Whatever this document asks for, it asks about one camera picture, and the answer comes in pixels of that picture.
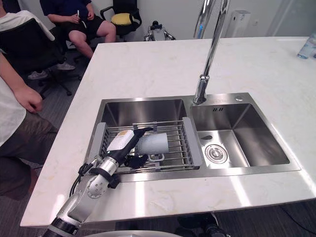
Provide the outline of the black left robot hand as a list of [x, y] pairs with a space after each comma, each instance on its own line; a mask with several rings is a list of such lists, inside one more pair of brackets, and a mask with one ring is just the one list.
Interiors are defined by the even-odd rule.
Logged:
[[136, 130], [123, 130], [119, 132], [107, 147], [107, 154], [115, 159], [119, 165], [124, 164], [126, 167], [138, 169], [142, 167], [148, 160], [148, 155], [136, 156], [130, 155], [130, 151], [135, 148], [140, 138], [148, 131], [152, 131], [152, 127], [145, 127]]

